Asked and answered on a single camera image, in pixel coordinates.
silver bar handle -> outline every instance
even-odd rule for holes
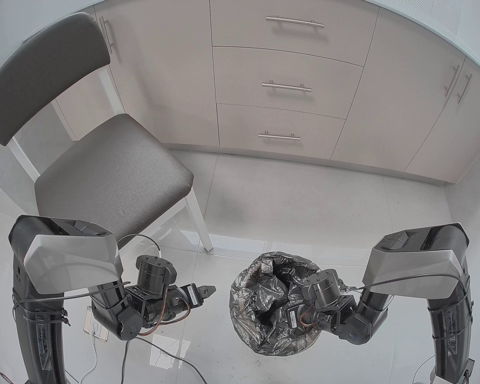
[[[463,98],[465,97],[465,94],[467,93],[468,87],[470,86],[470,80],[472,79],[472,74],[470,76],[465,75],[465,77],[468,79],[467,80],[467,85],[465,86],[465,89],[463,90],[462,94],[457,94],[458,97],[460,98],[458,103],[462,104]]]
[[[285,139],[285,140],[300,141],[300,138],[298,136],[295,136],[293,133],[290,136],[281,136],[281,135],[271,135],[268,133],[268,131],[265,131],[265,133],[259,133],[258,137],[266,137],[267,139]]]
[[[296,19],[285,19],[283,17],[277,16],[267,16],[266,19],[268,21],[280,21],[282,23],[294,23],[294,24],[302,24],[302,25],[310,25],[312,27],[318,28],[325,28],[325,24],[316,23],[315,21],[304,21],[304,20],[296,20]]]
[[[110,55],[111,55],[113,53],[112,51],[113,43],[110,43],[110,39],[108,38],[107,28],[105,27],[106,23],[108,23],[108,19],[104,20],[103,16],[100,16],[100,30],[102,31],[103,38],[107,43],[108,51],[110,52]]]
[[[273,80],[270,80],[268,83],[262,83],[262,87],[271,87],[271,88],[281,88],[281,89],[291,89],[293,91],[303,91],[303,92],[311,92],[311,88],[307,88],[302,84],[299,87],[294,85],[285,85],[285,84],[275,84]]]
[[[447,91],[447,92],[445,93],[445,97],[446,97],[446,98],[449,98],[450,95],[452,94],[453,86],[455,85],[456,80],[458,79],[458,76],[460,75],[460,73],[458,72],[458,70],[460,69],[460,64],[458,64],[458,65],[456,66],[456,68],[453,67],[453,69],[455,70],[455,74],[453,75],[453,79],[452,79],[452,81],[450,82],[450,85],[449,85],[448,87],[445,87],[445,89],[446,89],[446,91]]]

chair backrest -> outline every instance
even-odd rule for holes
[[[110,55],[93,17],[67,16],[27,40],[0,68],[0,144]]]

trash bin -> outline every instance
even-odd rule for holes
[[[283,252],[260,255],[230,289],[230,317],[240,339],[253,351],[289,356],[309,348],[320,330],[291,329],[287,309],[303,302],[299,282],[319,270],[310,260]]]

trash can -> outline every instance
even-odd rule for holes
[[[254,352],[289,356],[309,348],[320,330],[291,329],[287,309],[303,302],[299,282],[319,270],[310,260],[283,252],[257,257],[230,289],[230,317],[240,339]]]

cabinet handle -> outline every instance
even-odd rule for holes
[[[270,135],[268,131],[265,131],[265,133],[259,133],[258,137],[266,137],[268,139],[285,139],[285,140],[300,141],[300,138],[298,136],[295,136],[293,133],[291,136],[281,136],[281,135]]]
[[[299,87],[294,85],[284,85],[284,84],[275,84],[273,80],[270,80],[268,83],[262,83],[262,87],[271,87],[271,88],[281,88],[281,89],[291,89],[293,91],[303,91],[303,92],[311,92],[311,88],[306,88],[303,86],[303,83],[300,84]]]
[[[302,24],[302,25],[310,25],[312,27],[318,28],[325,28],[325,24],[316,23],[315,21],[304,21],[304,20],[295,20],[295,19],[285,19],[283,17],[277,16],[267,16],[266,19],[268,21],[280,21],[282,23],[294,23],[294,24]]]
[[[102,31],[103,38],[107,43],[108,51],[110,52],[110,55],[111,55],[113,53],[112,51],[113,43],[110,43],[110,39],[108,38],[107,28],[105,27],[106,23],[108,23],[108,19],[104,20],[103,16],[100,16],[100,29]]]
[[[463,90],[462,94],[457,94],[458,97],[460,98],[458,103],[462,104],[463,98],[465,97],[465,94],[467,93],[468,87],[470,86],[470,80],[472,79],[472,74],[470,76],[465,75],[465,77],[468,79],[467,80],[467,85],[465,86],[465,89]]]
[[[460,64],[458,64],[458,65],[456,66],[456,68],[453,67],[453,69],[455,70],[455,74],[453,75],[453,79],[452,79],[452,81],[450,82],[450,85],[449,85],[448,87],[445,87],[445,89],[447,90],[447,92],[446,92],[446,94],[445,94],[445,97],[446,97],[446,98],[449,98],[450,95],[452,94],[453,86],[454,86],[456,80],[458,79],[458,75],[460,75],[460,73],[458,72],[459,68],[460,68]]]

